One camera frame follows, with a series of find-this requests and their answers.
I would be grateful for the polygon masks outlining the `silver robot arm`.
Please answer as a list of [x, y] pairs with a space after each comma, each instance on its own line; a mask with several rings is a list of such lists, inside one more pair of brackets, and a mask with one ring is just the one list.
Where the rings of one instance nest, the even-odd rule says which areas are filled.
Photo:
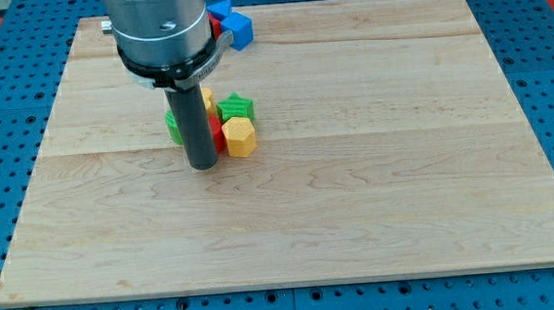
[[235, 37], [213, 32], [205, 0], [101, 0], [124, 66], [151, 89], [184, 92], [217, 68]]

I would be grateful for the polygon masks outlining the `red block behind arm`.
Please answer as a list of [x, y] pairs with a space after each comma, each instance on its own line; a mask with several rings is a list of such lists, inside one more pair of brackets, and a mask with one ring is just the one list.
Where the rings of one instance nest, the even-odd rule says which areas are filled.
[[211, 13], [208, 14], [209, 23], [212, 28], [212, 35], [215, 40], [217, 40], [221, 34], [221, 24], [220, 21]]

